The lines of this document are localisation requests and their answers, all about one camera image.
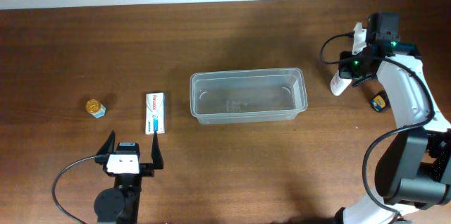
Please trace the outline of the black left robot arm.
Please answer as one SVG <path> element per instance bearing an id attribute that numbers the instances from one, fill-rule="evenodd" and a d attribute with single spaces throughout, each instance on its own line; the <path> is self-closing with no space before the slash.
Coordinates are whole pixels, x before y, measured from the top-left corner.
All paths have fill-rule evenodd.
<path id="1" fill-rule="evenodd" d="M 136 223 L 142 191 L 142 179 L 154 177 L 155 170 L 164 167 L 159 148 L 158 133 L 153 134 L 151 163 L 140 162 L 140 146 L 135 142 L 115 143 L 111 132 L 97 152 L 95 163 L 114 178 L 111 188 L 100 192 L 94 200 L 98 223 Z"/>

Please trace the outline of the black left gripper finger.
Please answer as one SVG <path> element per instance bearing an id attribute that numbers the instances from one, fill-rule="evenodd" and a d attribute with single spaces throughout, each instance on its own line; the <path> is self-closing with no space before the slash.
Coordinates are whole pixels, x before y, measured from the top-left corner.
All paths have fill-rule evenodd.
<path id="1" fill-rule="evenodd" d="M 114 151 L 115 138 L 116 138 L 115 131 L 112 130 L 106 141 L 99 148 L 97 156 L 105 156 L 108 154 L 112 154 Z"/>
<path id="2" fill-rule="evenodd" d="M 157 131 L 154 131 L 154 134 L 153 134 L 151 158 L 153 161 L 154 170 L 163 170 L 164 162 L 163 162 L 163 156 L 161 154 L 161 150 L 159 147 Z"/>

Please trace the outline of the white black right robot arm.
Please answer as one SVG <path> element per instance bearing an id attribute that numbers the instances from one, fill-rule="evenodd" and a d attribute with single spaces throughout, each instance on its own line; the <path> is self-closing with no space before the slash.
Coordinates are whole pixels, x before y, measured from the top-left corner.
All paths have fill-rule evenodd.
<path id="1" fill-rule="evenodd" d="M 331 92 L 379 81 L 383 91 L 371 100 L 372 109 L 391 108 L 396 128 L 366 150 L 366 194 L 341 208 L 334 223 L 405 223 L 409 213 L 450 203 L 450 122 L 428 88 L 416 45 L 400 41 L 399 20 L 396 13 L 373 13 L 366 27 L 357 23 L 346 34 L 352 50 L 335 62 Z"/>

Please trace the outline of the white squeeze bottle clear cap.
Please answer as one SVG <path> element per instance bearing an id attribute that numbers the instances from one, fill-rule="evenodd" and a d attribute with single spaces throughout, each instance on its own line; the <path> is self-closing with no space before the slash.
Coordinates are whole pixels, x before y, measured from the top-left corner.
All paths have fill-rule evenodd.
<path id="1" fill-rule="evenodd" d="M 341 78 L 338 70 L 330 82 L 330 90 L 335 96 L 340 96 L 351 83 L 352 79 Z"/>

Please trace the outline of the dark syrup bottle white cap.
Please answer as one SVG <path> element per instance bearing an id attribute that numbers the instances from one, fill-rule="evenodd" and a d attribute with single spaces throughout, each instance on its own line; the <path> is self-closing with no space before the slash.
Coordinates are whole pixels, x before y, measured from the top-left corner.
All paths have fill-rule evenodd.
<path id="1" fill-rule="evenodd" d="M 373 96 L 373 98 L 370 101 L 370 105 L 372 109 L 377 113 L 381 113 L 389 109 L 390 101 L 386 91 L 382 90 L 378 92 L 375 96 Z"/>

